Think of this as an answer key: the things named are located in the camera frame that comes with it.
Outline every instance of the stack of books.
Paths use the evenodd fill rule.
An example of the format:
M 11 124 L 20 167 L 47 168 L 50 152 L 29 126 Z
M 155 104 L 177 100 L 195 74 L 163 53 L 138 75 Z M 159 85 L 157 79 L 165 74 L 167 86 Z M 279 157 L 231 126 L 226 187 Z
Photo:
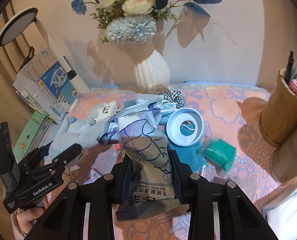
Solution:
M 35 111 L 13 148 L 16 161 L 19 163 L 26 154 L 42 147 L 55 128 L 56 124 L 52 120 Z
M 76 99 L 67 73 L 49 48 L 35 55 L 17 74 L 16 93 L 35 111 L 61 123 Z

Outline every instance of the round lamp head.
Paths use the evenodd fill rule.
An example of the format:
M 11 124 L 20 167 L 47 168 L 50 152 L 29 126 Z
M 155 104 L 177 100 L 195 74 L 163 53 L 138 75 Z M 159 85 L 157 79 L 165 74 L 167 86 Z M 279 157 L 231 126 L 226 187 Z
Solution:
M 35 21 L 38 9 L 29 7 L 14 15 L 0 32 L 0 46 L 10 43 Z

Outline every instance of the green book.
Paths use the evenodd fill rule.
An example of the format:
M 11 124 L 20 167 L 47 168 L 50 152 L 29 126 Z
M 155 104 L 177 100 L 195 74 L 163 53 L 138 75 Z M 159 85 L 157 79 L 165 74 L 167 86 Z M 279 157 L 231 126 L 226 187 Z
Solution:
M 27 122 L 13 149 L 13 153 L 17 163 L 19 163 L 26 155 L 31 143 L 34 140 L 35 135 L 38 133 L 40 127 L 45 122 L 45 119 L 45 115 L 35 111 Z

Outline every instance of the white vase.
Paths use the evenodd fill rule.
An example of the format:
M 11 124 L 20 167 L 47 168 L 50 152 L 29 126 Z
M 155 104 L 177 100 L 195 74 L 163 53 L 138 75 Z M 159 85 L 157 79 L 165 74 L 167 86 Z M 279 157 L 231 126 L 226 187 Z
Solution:
M 130 46 L 133 58 L 133 74 L 136 85 L 147 93 L 155 85 L 170 86 L 170 69 L 152 40 Z

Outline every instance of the pink eraser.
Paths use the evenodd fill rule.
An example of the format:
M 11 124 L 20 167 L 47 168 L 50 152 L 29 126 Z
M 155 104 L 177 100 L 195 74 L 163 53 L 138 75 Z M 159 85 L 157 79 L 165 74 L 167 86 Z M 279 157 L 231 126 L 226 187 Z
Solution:
M 295 79 L 291 81 L 289 88 L 297 95 L 297 81 Z

